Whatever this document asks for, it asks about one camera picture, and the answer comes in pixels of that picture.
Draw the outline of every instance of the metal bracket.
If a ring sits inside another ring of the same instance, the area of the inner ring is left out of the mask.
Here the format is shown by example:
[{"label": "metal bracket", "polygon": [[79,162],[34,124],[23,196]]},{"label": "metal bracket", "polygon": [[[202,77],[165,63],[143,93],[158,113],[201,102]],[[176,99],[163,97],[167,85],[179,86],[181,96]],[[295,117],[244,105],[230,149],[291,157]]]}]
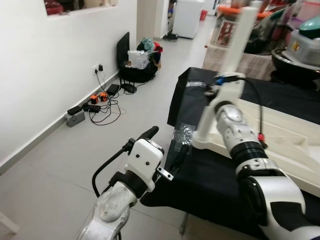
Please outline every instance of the metal bracket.
[{"label": "metal bracket", "polygon": [[168,171],[164,170],[162,167],[158,167],[156,171],[168,181],[172,181],[175,177]]}]

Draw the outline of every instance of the power outlet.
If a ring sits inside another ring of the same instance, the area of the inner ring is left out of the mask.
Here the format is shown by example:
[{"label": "power outlet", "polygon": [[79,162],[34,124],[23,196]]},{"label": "power outlet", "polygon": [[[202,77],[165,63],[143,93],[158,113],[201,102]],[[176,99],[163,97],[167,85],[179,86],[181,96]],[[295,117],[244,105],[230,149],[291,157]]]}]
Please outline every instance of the power outlet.
[{"label": "power outlet", "polygon": [[96,74],[96,70],[99,72],[99,64],[96,64],[92,67],[93,74]]}]

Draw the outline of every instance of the white plastic tray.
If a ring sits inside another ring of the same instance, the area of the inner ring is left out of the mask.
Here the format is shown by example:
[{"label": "white plastic tray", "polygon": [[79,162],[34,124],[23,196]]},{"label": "white plastic tray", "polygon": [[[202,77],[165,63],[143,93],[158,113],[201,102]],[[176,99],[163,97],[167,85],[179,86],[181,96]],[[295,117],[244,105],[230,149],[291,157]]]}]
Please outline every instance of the white plastic tray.
[{"label": "white plastic tray", "polygon": [[[258,130],[259,106],[241,99],[237,105],[252,128]],[[267,156],[276,161],[300,189],[320,198],[320,126],[263,107],[263,134],[268,145]],[[216,123],[209,139],[209,149],[230,158]]]}]

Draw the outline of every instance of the orange lid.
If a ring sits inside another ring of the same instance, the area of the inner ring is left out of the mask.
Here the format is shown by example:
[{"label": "orange lid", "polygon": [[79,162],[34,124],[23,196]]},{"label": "orange lid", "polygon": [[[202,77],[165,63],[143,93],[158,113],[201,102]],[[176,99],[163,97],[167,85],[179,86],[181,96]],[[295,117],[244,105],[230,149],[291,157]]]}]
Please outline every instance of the orange lid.
[{"label": "orange lid", "polygon": [[[233,7],[230,7],[229,4],[219,4],[218,11],[225,13],[225,14],[240,14],[241,8],[233,8]],[[257,14],[257,17],[259,19],[264,19],[265,17],[268,17],[271,14],[273,14],[272,11],[259,12]]]}]

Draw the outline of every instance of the black tablecloth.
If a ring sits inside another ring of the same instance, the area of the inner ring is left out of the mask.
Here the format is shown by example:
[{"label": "black tablecloth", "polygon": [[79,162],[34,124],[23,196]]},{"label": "black tablecloth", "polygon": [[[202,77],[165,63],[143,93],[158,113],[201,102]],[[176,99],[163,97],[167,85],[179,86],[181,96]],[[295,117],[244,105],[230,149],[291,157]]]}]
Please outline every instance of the black tablecloth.
[{"label": "black tablecloth", "polygon": [[[203,109],[208,105],[201,86],[186,87],[187,82],[212,84],[216,72],[189,68],[179,78],[172,98],[168,124],[180,129],[181,124],[197,127]],[[263,104],[271,109],[320,123],[320,95],[317,92],[252,79]],[[245,85],[242,99],[256,103],[256,96]],[[169,169],[178,152],[172,140],[165,168]],[[320,198],[302,192],[306,203],[306,217],[320,225]],[[216,224],[264,239],[262,231],[243,217],[238,198],[235,166],[231,160],[210,150],[191,149],[181,171],[171,183],[160,179],[152,193],[141,199],[149,207],[168,206],[209,220]]]}]

